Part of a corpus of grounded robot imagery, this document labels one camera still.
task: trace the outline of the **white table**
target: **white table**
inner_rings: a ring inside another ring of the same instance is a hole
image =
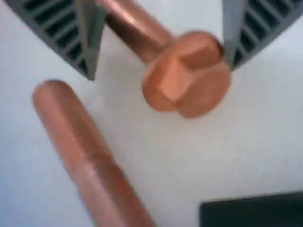
[[[205,29],[222,39],[221,0],[141,3],[176,34]],[[234,72],[224,101],[195,120],[146,104],[143,65],[108,29],[95,82],[3,2],[0,30],[1,227],[92,225],[32,108],[34,87],[50,78],[80,96],[160,227],[196,227],[202,201],[303,188],[303,19]]]

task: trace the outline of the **black object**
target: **black object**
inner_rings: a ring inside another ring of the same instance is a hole
[[[303,227],[303,192],[204,203],[200,227]]]

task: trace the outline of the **copper metal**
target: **copper metal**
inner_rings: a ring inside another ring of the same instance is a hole
[[[144,63],[150,63],[173,36],[140,5],[130,0],[97,0],[107,11],[107,24]]]
[[[36,88],[33,103],[95,224],[154,227],[72,89],[45,82]]]
[[[97,3],[107,10],[109,26],[146,63],[143,94],[154,109],[198,117],[224,98],[231,83],[230,69],[211,34],[173,37],[131,0]]]

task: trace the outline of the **copper cylinder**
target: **copper cylinder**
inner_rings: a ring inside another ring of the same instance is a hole
[[[33,103],[95,224],[155,226],[72,89],[45,82],[35,89]]]
[[[107,24],[144,63],[154,60],[173,40],[155,18],[132,0],[97,0],[107,11]]]

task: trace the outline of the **copper pin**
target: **copper pin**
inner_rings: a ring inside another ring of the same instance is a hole
[[[35,89],[33,103],[95,224],[154,227],[72,89],[47,81]]]
[[[231,83],[223,50],[207,32],[174,37],[132,0],[97,0],[112,30],[146,64],[143,94],[158,111],[198,117],[224,98]]]

